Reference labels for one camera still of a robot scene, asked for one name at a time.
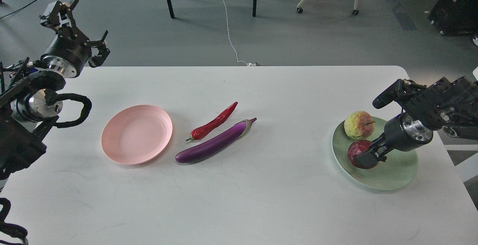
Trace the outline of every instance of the gray floor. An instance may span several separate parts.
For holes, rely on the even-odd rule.
[[[32,0],[3,1],[0,16]],[[43,54],[54,33],[39,25],[38,15],[53,1],[38,0],[0,20],[5,65]],[[239,60],[265,66],[398,65],[425,85],[443,76],[473,78],[478,66],[470,36],[440,36],[430,24],[427,12],[437,0],[360,0],[357,16],[351,14],[354,0],[308,0],[297,14],[299,1],[258,0],[252,17],[252,0],[225,0]],[[91,40],[109,31],[111,55],[104,66],[245,65],[229,43],[222,0],[172,2],[175,19],[166,0],[80,0],[74,17]],[[444,138],[445,144],[453,141]],[[467,185],[475,200],[476,184]]]

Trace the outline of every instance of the table surface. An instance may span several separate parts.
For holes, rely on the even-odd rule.
[[[358,184],[334,159],[334,129],[352,111],[390,119],[372,100],[397,66],[85,68],[64,92],[92,100],[81,125],[53,128],[47,153],[10,176],[8,223],[32,244],[476,244],[478,212],[439,136],[418,148],[419,168],[391,192]],[[257,117],[243,138],[205,161],[179,165],[189,132],[234,101],[205,138]],[[106,123],[130,106],[163,108],[173,136],[154,160],[107,158]],[[81,106],[64,102],[61,121]]]

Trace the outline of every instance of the eggplant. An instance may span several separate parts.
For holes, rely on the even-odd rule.
[[[196,163],[215,155],[235,140],[244,136],[256,120],[257,118],[242,120],[214,138],[181,151],[176,155],[176,161],[183,164]]]

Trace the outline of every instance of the black cable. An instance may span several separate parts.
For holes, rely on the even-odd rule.
[[[9,14],[7,14],[7,15],[4,15],[4,16],[0,17],[0,19],[2,19],[2,18],[4,18],[4,17],[7,17],[7,16],[9,16],[9,15],[11,15],[11,14],[14,14],[14,13],[16,13],[16,12],[19,12],[19,11],[25,9],[26,7],[28,7],[29,5],[32,5],[32,4],[33,4],[34,2],[36,2],[36,1],[37,1],[37,0],[34,0],[34,1],[30,2],[29,4],[25,5],[24,7],[20,8],[20,9],[18,9],[18,10],[16,10],[15,12],[11,12],[11,13],[9,13]]]

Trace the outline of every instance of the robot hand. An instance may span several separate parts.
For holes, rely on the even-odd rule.
[[[354,158],[359,165],[371,167],[385,162],[393,149],[407,152],[430,143],[433,131],[440,128],[452,137],[478,140],[478,81],[462,77],[450,83],[441,78],[426,87],[397,80],[372,105],[380,109],[392,101],[402,107],[402,113],[390,119],[381,136]]]

